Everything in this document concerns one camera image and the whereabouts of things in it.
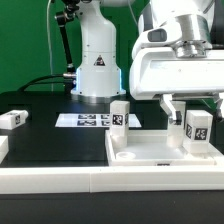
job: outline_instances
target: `background wall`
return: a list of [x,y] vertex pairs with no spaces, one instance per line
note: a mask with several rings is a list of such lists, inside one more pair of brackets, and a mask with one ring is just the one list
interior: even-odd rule
[[[139,17],[148,0],[137,0],[133,10]],[[17,90],[28,81],[50,75],[47,42],[48,0],[0,1],[0,92]],[[54,15],[63,10],[62,1],[51,5],[51,39],[54,74],[66,71],[66,61],[59,28]],[[123,72],[124,88],[128,88],[131,49],[137,38],[128,7],[102,8],[103,15],[117,28],[117,64]],[[72,57],[76,67],[81,63],[81,30],[77,19],[67,24]],[[30,90],[50,90],[51,86],[30,87]],[[63,89],[62,85],[54,89]]]

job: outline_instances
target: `black table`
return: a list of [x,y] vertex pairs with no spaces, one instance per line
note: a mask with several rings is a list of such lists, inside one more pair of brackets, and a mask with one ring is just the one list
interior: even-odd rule
[[[128,97],[142,129],[165,129],[167,116],[157,101]],[[63,93],[7,92],[0,113],[27,110],[25,125],[0,130],[9,136],[1,168],[108,166],[106,128],[56,128],[60,113],[108,113],[109,104],[74,102]],[[206,109],[198,101],[188,108]],[[211,142],[224,150],[223,124],[214,122]],[[214,223],[224,222],[224,191],[158,191],[0,195],[1,223]]]

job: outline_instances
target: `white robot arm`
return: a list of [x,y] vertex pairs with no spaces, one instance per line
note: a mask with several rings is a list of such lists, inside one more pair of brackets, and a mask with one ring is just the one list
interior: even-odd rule
[[140,36],[132,52],[129,80],[135,99],[160,99],[172,120],[174,108],[167,99],[209,97],[217,99],[223,110],[224,50],[212,50],[210,39],[214,4],[213,0],[188,0],[187,5],[185,0],[150,1],[151,28],[145,30],[140,18]]
[[82,63],[76,70],[72,98],[100,103],[124,96],[126,91],[121,87],[121,70],[116,64],[116,29],[103,17],[100,7],[121,7],[135,0],[62,1],[66,4],[66,19],[78,17],[82,31]]

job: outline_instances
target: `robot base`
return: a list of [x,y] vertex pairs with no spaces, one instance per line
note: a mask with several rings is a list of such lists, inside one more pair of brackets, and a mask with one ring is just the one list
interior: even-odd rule
[[111,103],[114,100],[124,100],[126,99],[126,91],[120,92],[116,96],[109,96],[109,97],[95,97],[95,96],[84,96],[80,94],[76,94],[76,91],[71,91],[71,98],[75,101],[81,101],[85,103]]

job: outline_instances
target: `white object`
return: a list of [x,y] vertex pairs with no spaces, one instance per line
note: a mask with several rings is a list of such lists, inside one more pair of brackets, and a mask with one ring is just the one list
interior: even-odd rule
[[8,137],[0,136],[0,163],[3,161],[9,151]]
[[207,153],[191,154],[183,146],[167,145],[166,130],[129,130],[127,137],[127,146],[117,149],[106,131],[110,166],[174,166],[178,170],[180,166],[222,165],[224,168],[224,156],[211,144],[208,144]]
[[160,27],[165,22],[182,15],[199,15],[208,21],[211,29],[214,17],[214,5],[204,13],[211,0],[151,0],[153,26]]
[[[84,121],[95,121],[95,125]],[[110,114],[60,114],[55,127],[110,127]],[[128,125],[132,128],[140,128],[141,124],[135,114],[129,114]]]
[[143,166],[93,169],[90,192],[224,189],[219,166]]
[[213,116],[203,110],[188,110],[183,147],[189,153],[207,153]]
[[[114,4],[109,1],[102,4],[124,4],[124,1],[110,2]],[[80,2],[77,12],[82,31],[82,63],[77,69],[76,88],[71,93],[74,98],[90,102],[126,94],[121,87],[121,70],[116,64],[116,29],[102,16],[100,3],[100,0]]]
[[26,122],[26,110],[12,110],[0,116],[0,128],[12,130]]
[[1,194],[89,192],[90,168],[3,168]]
[[101,5],[106,7],[122,7],[122,6],[127,6],[128,1],[130,2],[130,4],[135,2],[135,0],[101,0]]
[[110,135],[115,148],[127,145],[130,102],[115,100],[110,104]]
[[130,70],[130,92],[136,100],[161,94],[198,95],[224,92],[224,51],[207,51],[206,58],[177,58],[171,47],[145,48]]
[[[150,41],[149,35],[150,33],[156,33],[156,32],[163,32],[165,37],[165,41],[157,42],[157,41]],[[180,24],[173,21],[165,26],[144,31],[140,34],[139,38],[135,42],[135,45],[132,50],[132,58],[135,59],[136,55],[142,48],[148,48],[148,47],[163,47],[170,45],[174,42],[177,42],[182,37],[182,31]]]
[[182,121],[180,125],[171,124],[168,121],[167,124],[167,145],[170,147],[180,147],[183,144],[184,138],[184,121],[185,121],[185,107],[186,102],[172,101],[172,105],[177,111],[181,112]]

